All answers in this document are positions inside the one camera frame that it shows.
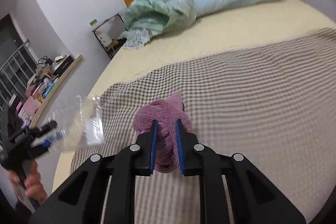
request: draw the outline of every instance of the blanket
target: blanket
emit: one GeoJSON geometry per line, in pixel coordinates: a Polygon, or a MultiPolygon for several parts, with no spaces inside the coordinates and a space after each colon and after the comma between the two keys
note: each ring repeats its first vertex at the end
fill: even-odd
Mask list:
{"type": "Polygon", "coordinates": [[[148,43],[164,32],[185,29],[196,19],[194,0],[133,0],[123,16],[128,31],[123,47],[134,48],[148,43]]]}
{"type": "MultiPolygon", "coordinates": [[[[336,31],[166,65],[102,96],[105,144],[76,151],[72,171],[93,153],[136,140],[133,121],[149,102],[179,92],[200,143],[244,154],[303,213],[321,209],[336,178],[336,31]]],[[[199,182],[154,172],[137,177],[135,223],[199,223],[199,182]]]]}

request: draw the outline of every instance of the pink cloth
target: pink cloth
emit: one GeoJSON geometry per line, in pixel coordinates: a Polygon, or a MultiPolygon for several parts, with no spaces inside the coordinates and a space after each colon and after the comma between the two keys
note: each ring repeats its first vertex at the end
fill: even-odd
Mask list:
{"type": "Polygon", "coordinates": [[[184,129],[191,132],[191,121],[184,112],[181,94],[174,92],[167,99],[152,101],[135,115],[133,128],[137,135],[149,132],[152,121],[159,123],[155,170],[170,173],[179,165],[175,122],[182,120],[184,129]]]}

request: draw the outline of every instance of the silver screw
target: silver screw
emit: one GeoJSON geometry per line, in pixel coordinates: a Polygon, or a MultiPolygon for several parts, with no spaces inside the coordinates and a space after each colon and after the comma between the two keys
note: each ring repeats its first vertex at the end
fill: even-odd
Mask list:
{"type": "Polygon", "coordinates": [[[195,144],[194,149],[196,151],[202,151],[204,149],[204,146],[202,144],[195,144]]]}
{"type": "Polygon", "coordinates": [[[242,161],[244,159],[244,156],[242,154],[234,154],[233,158],[236,161],[242,161]]]}
{"type": "Polygon", "coordinates": [[[96,161],[99,161],[100,158],[101,158],[100,155],[94,154],[90,157],[90,160],[93,161],[93,162],[96,162],[96,161]]]}
{"type": "Polygon", "coordinates": [[[140,149],[140,145],[132,144],[129,148],[131,151],[138,151],[140,149]]]}

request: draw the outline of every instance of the plaid sheet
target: plaid sheet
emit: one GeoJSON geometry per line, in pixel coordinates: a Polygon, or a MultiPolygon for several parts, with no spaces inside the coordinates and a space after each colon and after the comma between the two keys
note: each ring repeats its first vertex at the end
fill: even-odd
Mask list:
{"type": "MultiPolygon", "coordinates": [[[[336,183],[336,31],[166,65],[101,97],[105,145],[79,150],[72,171],[91,154],[118,153],[135,141],[143,105],[180,92],[200,143],[244,154],[309,222],[336,183]]],[[[179,170],[136,179],[136,224],[199,223],[197,177],[179,170]]]]}

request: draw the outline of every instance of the crumpled blanket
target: crumpled blanket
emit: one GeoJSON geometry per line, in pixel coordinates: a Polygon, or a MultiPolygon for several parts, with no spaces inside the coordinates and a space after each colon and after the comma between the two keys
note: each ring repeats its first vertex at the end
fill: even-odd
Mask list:
{"type": "Polygon", "coordinates": [[[155,170],[170,173],[179,165],[176,120],[181,119],[184,129],[191,132],[191,120],[184,112],[181,94],[173,92],[167,99],[158,99],[140,108],[133,122],[137,135],[149,132],[154,119],[159,124],[155,170]]]}
{"type": "Polygon", "coordinates": [[[196,19],[194,0],[133,0],[123,16],[126,48],[137,48],[164,32],[185,29],[196,19]]]}

